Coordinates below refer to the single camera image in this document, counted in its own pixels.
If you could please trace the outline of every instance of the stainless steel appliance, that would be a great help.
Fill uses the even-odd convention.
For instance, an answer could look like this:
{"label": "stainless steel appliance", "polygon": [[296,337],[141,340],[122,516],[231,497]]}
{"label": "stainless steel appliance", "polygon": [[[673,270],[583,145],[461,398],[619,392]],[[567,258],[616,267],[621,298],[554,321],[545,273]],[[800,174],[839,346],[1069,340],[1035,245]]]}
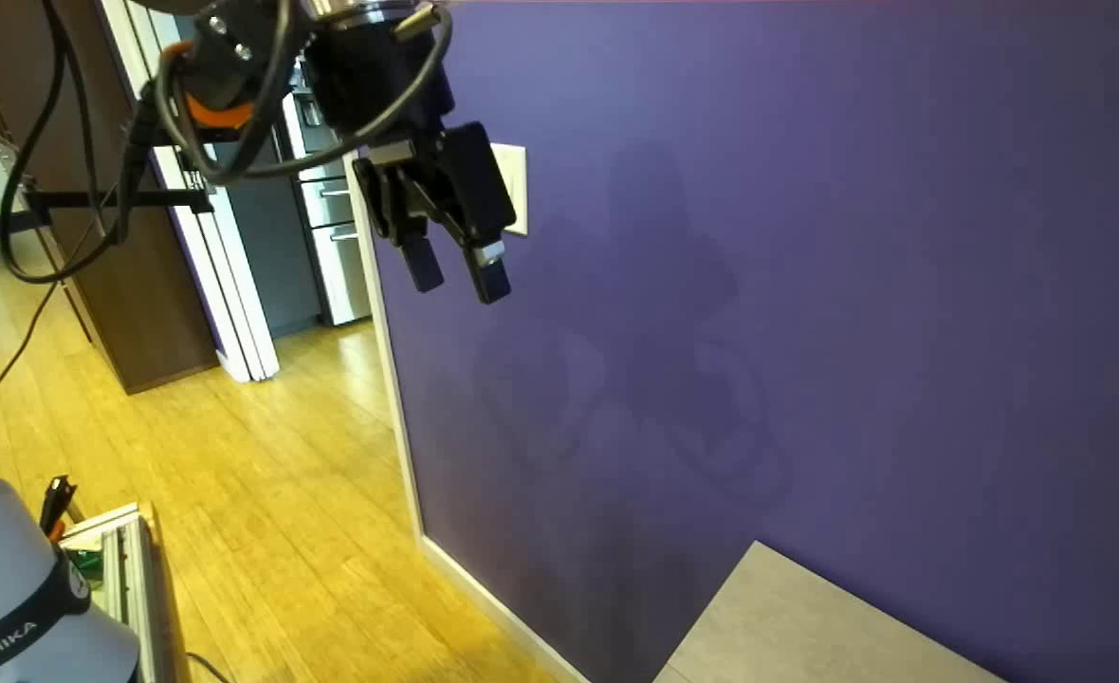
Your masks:
{"label": "stainless steel appliance", "polygon": [[[296,79],[291,93],[286,100],[286,124],[291,155],[313,155],[337,145],[304,79]],[[320,258],[330,321],[346,325],[370,318],[371,306],[343,160],[300,172],[300,198]]]}

